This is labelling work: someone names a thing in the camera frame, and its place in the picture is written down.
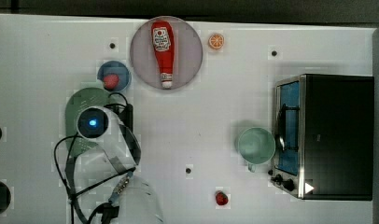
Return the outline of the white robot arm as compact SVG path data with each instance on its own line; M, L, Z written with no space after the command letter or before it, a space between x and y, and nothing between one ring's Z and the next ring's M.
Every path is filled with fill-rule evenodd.
M141 148L130 128L112 110L101 106L83 109L75 119L75 141L93 146L66 162L69 198L82 224L163 224L155 191L133 174L141 159ZM110 183L108 200L86 214L80 197Z

